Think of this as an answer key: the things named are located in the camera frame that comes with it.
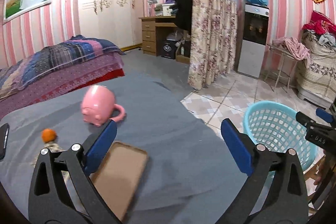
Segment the desk lamp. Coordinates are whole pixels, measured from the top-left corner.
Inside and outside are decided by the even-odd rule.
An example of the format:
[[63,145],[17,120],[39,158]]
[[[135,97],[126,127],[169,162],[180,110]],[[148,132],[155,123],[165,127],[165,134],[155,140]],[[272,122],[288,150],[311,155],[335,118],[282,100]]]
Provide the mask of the desk lamp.
[[148,7],[148,16],[152,17],[155,16],[155,6],[157,4],[157,0],[148,0],[147,7]]

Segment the black hanging garment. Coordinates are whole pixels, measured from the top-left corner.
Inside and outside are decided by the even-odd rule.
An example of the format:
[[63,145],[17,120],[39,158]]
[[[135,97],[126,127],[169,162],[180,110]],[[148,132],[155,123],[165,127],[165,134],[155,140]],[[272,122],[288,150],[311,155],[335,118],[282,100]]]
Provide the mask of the black hanging garment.
[[178,0],[175,25],[191,34],[193,0]]

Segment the patterned small wrapper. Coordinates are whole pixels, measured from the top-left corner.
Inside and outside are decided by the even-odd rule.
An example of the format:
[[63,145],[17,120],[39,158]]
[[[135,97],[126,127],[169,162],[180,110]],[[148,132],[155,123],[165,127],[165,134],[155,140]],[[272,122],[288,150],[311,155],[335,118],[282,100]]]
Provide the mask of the patterned small wrapper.
[[[49,149],[52,153],[64,151],[64,149],[61,148],[60,145],[58,145],[58,143],[56,143],[56,141],[50,141],[48,143],[45,143],[44,148]],[[38,156],[39,155],[37,155],[35,157],[35,159],[33,159],[33,161],[31,162],[31,165],[33,167],[36,166],[36,163],[37,163],[37,160],[38,160]],[[64,182],[67,182],[69,180],[69,178],[70,178],[69,173],[66,172],[66,171],[62,171],[62,175],[63,175]]]

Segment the pink clothes on rack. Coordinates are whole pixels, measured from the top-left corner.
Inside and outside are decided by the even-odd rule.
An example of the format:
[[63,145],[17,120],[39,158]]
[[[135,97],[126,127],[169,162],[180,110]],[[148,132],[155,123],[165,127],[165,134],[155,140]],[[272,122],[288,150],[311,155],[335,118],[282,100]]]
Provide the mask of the pink clothes on rack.
[[305,67],[309,69],[311,58],[310,50],[298,39],[294,37],[281,37],[274,39],[272,45],[288,51],[296,61],[303,61]]

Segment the grey bed cover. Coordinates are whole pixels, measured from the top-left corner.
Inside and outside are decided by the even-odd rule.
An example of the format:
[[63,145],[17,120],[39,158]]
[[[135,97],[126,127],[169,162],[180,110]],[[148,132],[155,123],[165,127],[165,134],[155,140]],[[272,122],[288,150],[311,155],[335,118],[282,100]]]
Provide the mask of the grey bed cover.
[[[117,140],[149,155],[129,223],[215,223],[247,179],[225,142],[160,80],[130,74],[104,85],[126,110]],[[42,130],[54,129],[62,149],[97,132],[97,127],[83,121],[84,94],[82,88],[2,119],[10,132],[1,183],[22,214],[28,213],[33,161],[43,148]]]

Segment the tan phone case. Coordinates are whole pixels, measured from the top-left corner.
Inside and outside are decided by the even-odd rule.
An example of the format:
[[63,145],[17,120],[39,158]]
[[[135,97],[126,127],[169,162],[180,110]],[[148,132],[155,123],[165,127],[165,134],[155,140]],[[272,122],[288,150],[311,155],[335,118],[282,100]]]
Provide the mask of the tan phone case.
[[148,161],[143,149],[115,141],[90,178],[116,217],[123,221]]

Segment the white wardrobe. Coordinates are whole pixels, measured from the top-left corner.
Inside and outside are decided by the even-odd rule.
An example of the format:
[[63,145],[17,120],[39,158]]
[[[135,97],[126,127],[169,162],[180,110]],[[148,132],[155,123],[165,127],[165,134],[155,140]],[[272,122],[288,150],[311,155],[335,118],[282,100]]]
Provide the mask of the white wardrobe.
[[119,48],[142,43],[143,0],[78,0],[80,34]]

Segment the teal plastic laundry basket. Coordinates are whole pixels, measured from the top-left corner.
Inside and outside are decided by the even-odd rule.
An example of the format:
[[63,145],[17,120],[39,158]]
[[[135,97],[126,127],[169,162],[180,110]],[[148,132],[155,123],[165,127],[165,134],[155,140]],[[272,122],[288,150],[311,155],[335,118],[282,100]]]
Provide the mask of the teal plastic laundry basket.
[[244,113],[243,132],[255,144],[262,144],[273,152],[297,152],[302,170],[313,164],[317,146],[305,139],[306,128],[296,121],[297,112],[273,101],[260,101],[250,105]]

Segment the pink pig mug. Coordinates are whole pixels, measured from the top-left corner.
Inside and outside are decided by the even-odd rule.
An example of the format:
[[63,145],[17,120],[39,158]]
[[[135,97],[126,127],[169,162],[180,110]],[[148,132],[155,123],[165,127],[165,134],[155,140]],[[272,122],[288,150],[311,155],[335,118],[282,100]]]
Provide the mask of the pink pig mug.
[[81,103],[81,114],[86,123],[102,126],[108,120],[122,121],[126,117],[123,106],[116,103],[116,97],[107,87],[90,86]]

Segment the red clothes pile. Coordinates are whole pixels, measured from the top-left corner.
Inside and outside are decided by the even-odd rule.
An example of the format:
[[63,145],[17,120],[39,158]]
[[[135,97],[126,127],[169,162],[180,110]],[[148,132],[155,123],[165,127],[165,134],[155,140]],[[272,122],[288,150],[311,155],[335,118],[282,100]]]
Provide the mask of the red clothes pile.
[[311,13],[310,22],[302,27],[303,30],[313,30],[318,35],[326,33],[336,34],[335,24],[323,13],[313,11]]

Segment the wooden desk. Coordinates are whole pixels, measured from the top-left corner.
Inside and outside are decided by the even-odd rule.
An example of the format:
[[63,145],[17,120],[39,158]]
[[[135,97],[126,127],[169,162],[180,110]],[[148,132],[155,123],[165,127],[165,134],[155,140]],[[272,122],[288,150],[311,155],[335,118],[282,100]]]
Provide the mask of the wooden desk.
[[188,32],[175,25],[174,16],[142,17],[142,51],[144,54],[161,56],[165,40],[176,41],[175,60],[189,64],[191,41]]

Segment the white water dispenser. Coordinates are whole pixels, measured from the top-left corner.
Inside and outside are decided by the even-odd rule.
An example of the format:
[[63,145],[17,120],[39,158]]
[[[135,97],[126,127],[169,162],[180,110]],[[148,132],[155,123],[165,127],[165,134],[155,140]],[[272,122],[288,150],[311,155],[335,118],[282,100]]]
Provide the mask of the white water dispenser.
[[268,23],[268,7],[245,4],[238,73],[253,78],[260,76],[268,35]]

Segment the metal folding rack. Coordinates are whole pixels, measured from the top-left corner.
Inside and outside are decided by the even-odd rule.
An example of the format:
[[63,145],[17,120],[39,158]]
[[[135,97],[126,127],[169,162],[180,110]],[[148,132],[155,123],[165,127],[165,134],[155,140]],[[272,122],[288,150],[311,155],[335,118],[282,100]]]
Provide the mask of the metal folding rack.
[[[292,79],[292,74],[295,71],[298,60],[296,60],[288,50],[285,50],[281,47],[276,47],[274,45],[268,44],[269,53],[266,60],[266,68],[265,68],[265,78],[266,81],[270,76],[274,76],[275,83],[271,87],[272,91],[276,91],[277,85],[279,83],[283,83],[286,85],[286,92],[289,91],[290,83]],[[279,56],[279,62],[276,69],[272,66],[273,57]],[[286,63],[291,62],[291,68],[289,71],[284,69]]]

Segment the orange tangerine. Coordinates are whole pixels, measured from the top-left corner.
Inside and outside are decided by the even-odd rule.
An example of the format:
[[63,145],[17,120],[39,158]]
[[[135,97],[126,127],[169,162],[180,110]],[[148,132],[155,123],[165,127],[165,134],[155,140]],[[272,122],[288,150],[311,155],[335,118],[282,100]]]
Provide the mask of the orange tangerine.
[[57,139],[57,133],[50,128],[46,128],[41,133],[41,138],[44,143],[49,143]]

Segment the floral covered furniture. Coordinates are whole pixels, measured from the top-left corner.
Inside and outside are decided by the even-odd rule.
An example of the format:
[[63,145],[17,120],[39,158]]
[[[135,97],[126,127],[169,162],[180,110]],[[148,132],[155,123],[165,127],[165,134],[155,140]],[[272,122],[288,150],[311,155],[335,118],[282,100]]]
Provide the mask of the floral covered furniture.
[[321,45],[319,36],[309,30],[302,32],[301,42],[310,50],[310,65],[297,64],[298,97],[329,108],[335,100],[335,47]]

